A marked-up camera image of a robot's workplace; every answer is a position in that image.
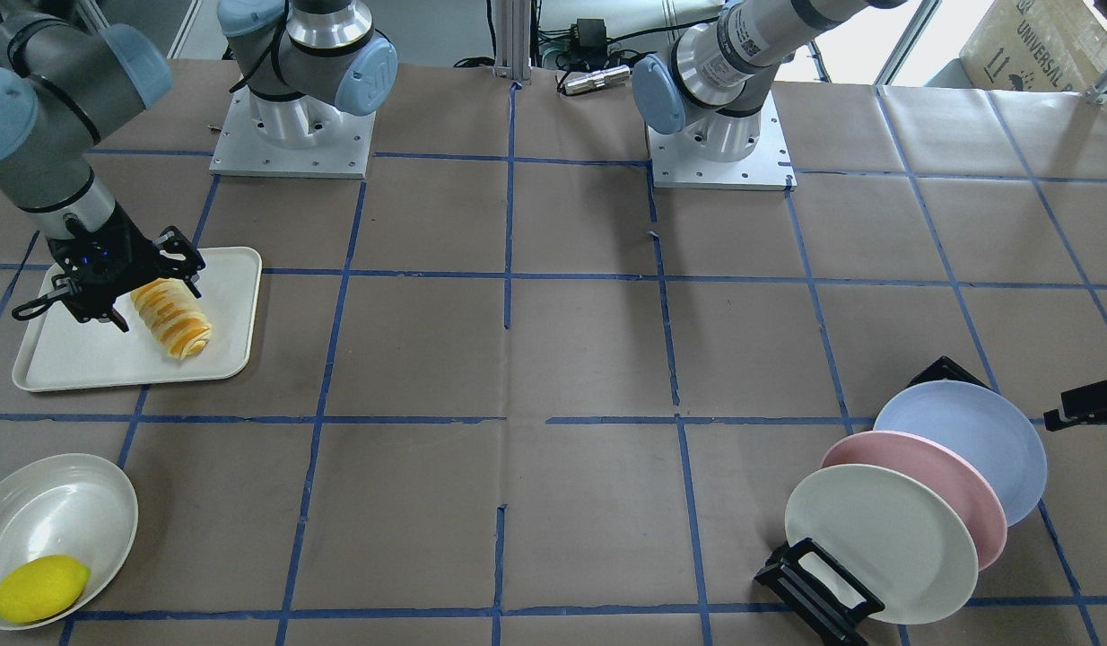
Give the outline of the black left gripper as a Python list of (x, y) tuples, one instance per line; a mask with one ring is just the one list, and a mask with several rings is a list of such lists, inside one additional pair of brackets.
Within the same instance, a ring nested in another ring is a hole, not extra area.
[(1044, 413), (1047, 431), (1078, 425), (1107, 426), (1107, 381), (1098, 381), (1059, 394), (1059, 407)]

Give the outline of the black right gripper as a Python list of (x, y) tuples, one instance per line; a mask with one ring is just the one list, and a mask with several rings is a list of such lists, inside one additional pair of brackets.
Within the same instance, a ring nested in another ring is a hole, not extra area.
[(110, 323), (123, 334), (130, 326), (115, 308), (127, 295), (156, 279), (178, 279), (196, 299), (196, 283), (205, 269), (197, 246), (177, 228), (168, 226), (155, 240), (142, 235), (123, 210), (115, 210), (97, 231), (90, 231), (74, 213), (65, 213), (69, 239), (48, 239), (48, 248), (60, 275), (52, 278), (53, 290), (13, 308), (15, 320), (32, 320), (62, 303), (77, 323), (92, 320)]

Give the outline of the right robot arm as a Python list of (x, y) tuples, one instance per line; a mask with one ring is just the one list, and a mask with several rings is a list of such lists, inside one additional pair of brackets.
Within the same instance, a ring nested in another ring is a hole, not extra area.
[[(217, 18), (241, 79), (262, 105), (317, 105), (363, 118), (397, 79), (399, 54), (361, 1), (223, 1)], [(77, 322), (127, 331), (118, 296), (157, 279), (196, 291), (205, 262), (176, 226), (139, 232), (85, 153), (168, 93), (167, 58), (139, 30), (82, 31), (0, 3), (0, 191), (28, 213), (60, 265), (53, 290), (13, 311), (60, 302)]]

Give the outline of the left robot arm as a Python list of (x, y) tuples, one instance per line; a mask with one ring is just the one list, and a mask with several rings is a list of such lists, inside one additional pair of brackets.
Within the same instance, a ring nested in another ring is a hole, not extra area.
[[(680, 136), (700, 160), (708, 162), (715, 127), (761, 119), (759, 101), (770, 93), (772, 77), (783, 58), (866, 8), (866, 1), (741, 1), (726, 4), (717, 20), (687, 28), (664, 58), (648, 55), (637, 63), (632, 81), (637, 108), (651, 134)], [(873, 94), (877, 113), (883, 119), (884, 133), (893, 139), (902, 170), (886, 171), (881, 179), (875, 179), (872, 173), (844, 169), (820, 173), (813, 176), (806, 195), (821, 197), (824, 189), (832, 185), (859, 189), (891, 183), (898, 187), (898, 192), (887, 200), (875, 197), (875, 213), (891, 215), (902, 205), (906, 215), (927, 220), (931, 215), (950, 210), (956, 188), (968, 188), (972, 195), (984, 188), (985, 176), (940, 171), (934, 159), (921, 158), (918, 146), (907, 139), (909, 121), (903, 115), (907, 95), (903, 88), (887, 88)], [(1077, 188), (1082, 179), (1075, 179), (1069, 171), (1036, 167), (1030, 159), (1028, 147), (1020, 140), (1017, 123), (1024, 113), (1070, 108), (1076, 126), (1099, 126), (1103, 119), (1098, 111), (1085, 105), (1073, 92), (977, 92), (973, 101), (981, 104), (989, 118), (995, 119), (1002, 147), (1024, 169), (1022, 173), (1000, 173), (995, 183), (1002, 188), (1024, 187), (1026, 196), (1037, 197), (1046, 220), (1057, 220), (1052, 197), (1044, 195), (1042, 189)], [(815, 326), (824, 360), (832, 368), (837, 423), (856, 420), (860, 410), (858, 393), (853, 385), (846, 383), (845, 360), (853, 357), (862, 367), (883, 372), (893, 363), (902, 363), (906, 347), (914, 346), (930, 332), (942, 330), (948, 320), (959, 320), (972, 340), (981, 368), (991, 377), (995, 363), (989, 362), (983, 348), (989, 334), (987, 323), (973, 317), (973, 295), (1044, 299), (1055, 292), (1070, 294), (1087, 286), (1088, 277), (1083, 268), (1076, 269), (1074, 283), (1051, 284), (1046, 289), (1033, 283), (968, 284), (959, 281), (955, 262), (945, 257), (939, 226), (928, 223), (928, 229), (934, 254), (945, 265), (943, 281), (872, 284), (815, 275), (807, 269), (795, 282), (815, 308)]]

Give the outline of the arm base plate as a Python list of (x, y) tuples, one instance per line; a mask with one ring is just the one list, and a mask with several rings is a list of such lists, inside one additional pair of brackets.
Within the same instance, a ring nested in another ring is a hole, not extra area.
[(646, 127), (645, 136), (658, 188), (783, 191), (798, 184), (772, 95), (747, 118), (713, 113), (679, 134)]
[(376, 116), (340, 113), (312, 97), (266, 101), (238, 90), (209, 171), (275, 179), (365, 179)]

